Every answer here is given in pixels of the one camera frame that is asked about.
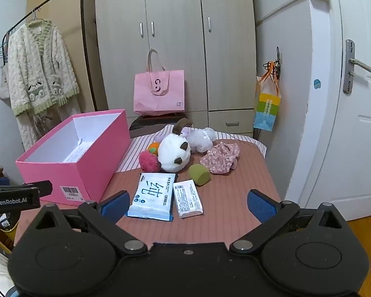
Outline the blue wet wipes pack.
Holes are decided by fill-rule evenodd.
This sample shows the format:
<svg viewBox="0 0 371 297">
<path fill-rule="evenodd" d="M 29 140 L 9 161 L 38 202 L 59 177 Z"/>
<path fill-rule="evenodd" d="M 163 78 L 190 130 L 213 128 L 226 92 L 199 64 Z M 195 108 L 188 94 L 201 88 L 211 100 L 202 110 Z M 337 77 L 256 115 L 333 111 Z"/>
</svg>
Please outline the blue wet wipes pack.
<svg viewBox="0 0 371 297">
<path fill-rule="evenodd" d="M 141 173 L 127 216 L 172 222 L 172 194 L 177 174 Z"/>
</svg>

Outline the pink cardboard storage box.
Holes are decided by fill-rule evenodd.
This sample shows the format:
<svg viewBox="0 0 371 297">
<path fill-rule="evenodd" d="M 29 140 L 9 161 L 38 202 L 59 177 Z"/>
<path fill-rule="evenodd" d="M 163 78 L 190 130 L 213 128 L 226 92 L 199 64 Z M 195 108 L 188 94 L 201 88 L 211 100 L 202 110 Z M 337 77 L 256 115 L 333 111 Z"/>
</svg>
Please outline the pink cardboard storage box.
<svg viewBox="0 0 371 297">
<path fill-rule="evenodd" d="M 100 201 L 131 138 L 123 109 L 68 117 L 16 160 L 24 182 L 48 180 L 44 200 L 78 206 Z"/>
</svg>

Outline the pink fluffy strawberry plush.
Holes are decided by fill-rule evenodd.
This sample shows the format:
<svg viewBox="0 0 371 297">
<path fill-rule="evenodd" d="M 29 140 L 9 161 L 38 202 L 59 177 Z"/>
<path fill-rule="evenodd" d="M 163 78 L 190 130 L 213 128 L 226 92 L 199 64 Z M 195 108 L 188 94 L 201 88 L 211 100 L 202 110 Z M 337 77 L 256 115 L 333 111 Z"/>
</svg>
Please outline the pink fluffy strawberry plush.
<svg viewBox="0 0 371 297">
<path fill-rule="evenodd" d="M 140 169 L 146 173 L 156 173 L 161 170 L 161 164 L 157 156 L 148 150 L 142 151 L 139 154 L 139 165 Z"/>
</svg>

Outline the pink floral fabric scrunchie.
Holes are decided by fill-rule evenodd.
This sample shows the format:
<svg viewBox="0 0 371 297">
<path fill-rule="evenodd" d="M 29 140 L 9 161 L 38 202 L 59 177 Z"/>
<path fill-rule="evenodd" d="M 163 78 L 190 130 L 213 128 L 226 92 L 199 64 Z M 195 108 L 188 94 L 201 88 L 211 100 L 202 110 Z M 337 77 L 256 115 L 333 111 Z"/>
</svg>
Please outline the pink floral fabric scrunchie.
<svg viewBox="0 0 371 297">
<path fill-rule="evenodd" d="M 239 157 L 240 147 L 238 144 L 220 142 L 206 152 L 200 163 L 212 174 L 228 174 L 231 170 L 236 169 Z"/>
</svg>

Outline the green makeup sponge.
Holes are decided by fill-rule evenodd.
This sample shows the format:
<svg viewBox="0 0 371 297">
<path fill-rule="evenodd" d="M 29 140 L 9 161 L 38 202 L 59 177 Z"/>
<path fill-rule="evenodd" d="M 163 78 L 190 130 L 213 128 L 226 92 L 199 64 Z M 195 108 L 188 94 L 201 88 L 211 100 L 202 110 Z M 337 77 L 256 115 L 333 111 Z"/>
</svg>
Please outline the green makeup sponge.
<svg viewBox="0 0 371 297">
<path fill-rule="evenodd" d="M 210 181 L 210 171 L 201 164 L 193 164 L 188 169 L 189 177 L 197 186 L 203 186 Z"/>
</svg>

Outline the white tissue pack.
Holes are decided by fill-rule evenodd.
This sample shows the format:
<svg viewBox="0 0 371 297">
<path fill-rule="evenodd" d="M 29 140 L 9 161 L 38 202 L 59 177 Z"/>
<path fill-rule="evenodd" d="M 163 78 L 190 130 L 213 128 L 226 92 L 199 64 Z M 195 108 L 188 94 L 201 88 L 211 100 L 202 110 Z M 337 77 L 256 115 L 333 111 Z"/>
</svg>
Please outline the white tissue pack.
<svg viewBox="0 0 371 297">
<path fill-rule="evenodd" d="M 180 219 L 204 213 L 202 202 L 193 180 L 176 182 L 173 185 L 173 194 Z"/>
</svg>

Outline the orange plush ball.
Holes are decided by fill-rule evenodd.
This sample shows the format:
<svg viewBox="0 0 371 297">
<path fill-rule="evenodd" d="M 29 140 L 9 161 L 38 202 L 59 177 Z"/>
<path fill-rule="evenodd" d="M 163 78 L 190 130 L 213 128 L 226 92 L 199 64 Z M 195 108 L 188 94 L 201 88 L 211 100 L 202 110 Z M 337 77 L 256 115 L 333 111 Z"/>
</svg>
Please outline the orange plush ball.
<svg viewBox="0 0 371 297">
<path fill-rule="evenodd" d="M 157 156 L 159 145 L 160 145 L 159 142 L 153 142 L 148 146 L 147 150 L 149 151 L 149 153 L 154 154 L 154 155 Z"/>
</svg>

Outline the white brown plush toy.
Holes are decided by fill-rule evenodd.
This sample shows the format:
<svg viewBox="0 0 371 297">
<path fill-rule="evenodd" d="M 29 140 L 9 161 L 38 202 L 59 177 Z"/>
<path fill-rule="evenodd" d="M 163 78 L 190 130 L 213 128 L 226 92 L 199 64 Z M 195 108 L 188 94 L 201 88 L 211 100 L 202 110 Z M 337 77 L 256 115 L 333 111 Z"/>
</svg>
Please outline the white brown plush toy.
<svg viewBox="0 0 371 297">
<path fill-rule="evenodd" d="M 189 119 L 182 118 L 173 126 L 171 133 L 162 139 L 157 158 L 163 171 L 177 173 L 187 166 L 191 147 L 182 136 L 182 129 L 191 126 L 192 122 Z"/>
</svg>

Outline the white fluffy plush toy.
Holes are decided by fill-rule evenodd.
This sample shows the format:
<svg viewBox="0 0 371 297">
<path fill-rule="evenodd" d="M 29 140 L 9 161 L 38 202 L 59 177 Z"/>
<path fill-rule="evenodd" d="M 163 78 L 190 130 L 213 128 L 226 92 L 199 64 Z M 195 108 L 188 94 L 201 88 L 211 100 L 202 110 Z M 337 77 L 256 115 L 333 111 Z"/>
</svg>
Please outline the white fluffy plush toy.
<svg viewBox="0 0 371 297">
<path fill-rule="evenodd" d="M 210 127 L 204 129 L 194 129 L 186 137 L 190 145 L 191 153 L 205 153 L 212 149 L 214 141 L 217 139 L 216 132 Z"/>
</svg>

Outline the purple plush toy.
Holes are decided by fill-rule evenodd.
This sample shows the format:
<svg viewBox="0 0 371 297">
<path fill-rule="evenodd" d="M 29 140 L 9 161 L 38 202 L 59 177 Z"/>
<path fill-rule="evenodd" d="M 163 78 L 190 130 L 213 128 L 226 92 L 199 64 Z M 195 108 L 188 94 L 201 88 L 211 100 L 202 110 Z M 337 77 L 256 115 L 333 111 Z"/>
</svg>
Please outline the purple plush toy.
<svg viewBox="0 0 371 297">
<path fill-rule="evenodd" d="M 182 132 L 180 133 L 180 135 L 184 138 L 186 138 L 190 133 L 190 129 L 187 127 L 187 128 L 183 128 L 182 129 Z M 167 131 L 166 133 L 162 133 L 162 134 L 158 134 L 156 133 L 156 135 L 154 136 L 154 142 L 162 142 L 162 140 L 168 136 L 169 134 L 171 134 L 171 132 Z"/>
</svg>

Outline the striped cloth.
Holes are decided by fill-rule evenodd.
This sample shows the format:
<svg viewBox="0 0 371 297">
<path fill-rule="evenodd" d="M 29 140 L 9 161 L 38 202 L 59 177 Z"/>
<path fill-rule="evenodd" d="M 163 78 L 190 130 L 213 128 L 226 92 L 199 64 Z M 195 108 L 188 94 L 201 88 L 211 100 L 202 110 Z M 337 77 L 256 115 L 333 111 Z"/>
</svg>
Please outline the striped cloth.
<svg viewBox="0 0 371 297">
<path fill-rule="evenodd" d="M 122 161 L 117 168 L 117 172 L 127 172 L 139 168 L 139 154 L 142 151 L 147 150 L 148 146 L 154 142 L 154 136 L 156 135 L 156 133 L 162 134 L 166 133 L 167 131 L 170 132 L 172 128 L 173 125 L 166 125 L 163 129 L 155 133 L 133 138 L 131 140 L 130 146 L 128 147 Z M 254 144 L 256 145 L 256 147 L 259 148 L 260 152 L 263 154 L 263 157 L 266 156 L 267 147 L 251 136 L 216 131 L 216 137 L 217 140 L 238 140 Z"/>
</svg>

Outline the white door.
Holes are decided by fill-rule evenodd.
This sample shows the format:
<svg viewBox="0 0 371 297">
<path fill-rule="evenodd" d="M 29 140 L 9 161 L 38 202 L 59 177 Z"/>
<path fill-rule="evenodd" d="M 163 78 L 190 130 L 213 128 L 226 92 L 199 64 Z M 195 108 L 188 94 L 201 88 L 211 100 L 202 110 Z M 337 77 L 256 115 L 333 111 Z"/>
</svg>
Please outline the white door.
<svg viewBox="0 0 371 297">
<path fill-rule="evenodd" d="M 343 65 L 333 128 L 322 166 L 304 206 L 330 202 L 346 220 L 371 215 L 371 73 L 354 67 L 352 93 L 343 93 L 345 41 L 371 66 L 371 0 L 338 0 Z"/>
</svg>

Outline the colourful paper gift bag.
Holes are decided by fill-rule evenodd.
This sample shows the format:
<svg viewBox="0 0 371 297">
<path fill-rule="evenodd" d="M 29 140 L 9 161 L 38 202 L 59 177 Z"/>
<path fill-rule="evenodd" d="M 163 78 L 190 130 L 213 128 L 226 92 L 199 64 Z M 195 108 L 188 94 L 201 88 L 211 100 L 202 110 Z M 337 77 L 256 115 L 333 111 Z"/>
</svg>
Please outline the colourful paper gift bag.
<svg viewBox="0 0 371 297">
<path fill-rule="evenodd" d="M 255 118 L 253 127 L 272 131 L 281 103 L 278 80 L 274 74 L 266 73 L 256 83 Z"/>
</svg>

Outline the grey wooden wardrobe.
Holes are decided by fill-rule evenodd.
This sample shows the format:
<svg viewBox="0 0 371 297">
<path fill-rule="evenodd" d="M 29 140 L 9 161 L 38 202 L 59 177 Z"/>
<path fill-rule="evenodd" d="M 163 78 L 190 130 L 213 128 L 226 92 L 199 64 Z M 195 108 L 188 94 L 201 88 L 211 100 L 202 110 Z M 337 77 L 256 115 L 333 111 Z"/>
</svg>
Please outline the grey wooden wardrobe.
<svg viewBox="0 0 371 297">
<path fill-rule="evenodd" d="M 253 0 L 95 0 L 110 109 L 134 120 L 136 74 L 185 74 L 185 113 L 199 127 L 251 134 L 255 115 Z"/>
</svg>

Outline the black clothes rack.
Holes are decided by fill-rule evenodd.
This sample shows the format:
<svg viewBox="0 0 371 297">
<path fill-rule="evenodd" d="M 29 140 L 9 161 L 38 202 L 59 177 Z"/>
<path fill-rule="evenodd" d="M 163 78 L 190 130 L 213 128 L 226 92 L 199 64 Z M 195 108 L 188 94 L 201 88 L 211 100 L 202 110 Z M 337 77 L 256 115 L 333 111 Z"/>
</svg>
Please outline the black clothes rack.
<svg viewBox="0 0 371 297">
<path fill-rule="evenodd" d="M 98 57 L 94 0 L 26 0 L 26 14 L 2 38 L 3 54 L 9 34 L 33 18 L 51 20 L 59 28 L 80 86 L 81 111 L 104 109 L 106 98 Z"/>
</svg>

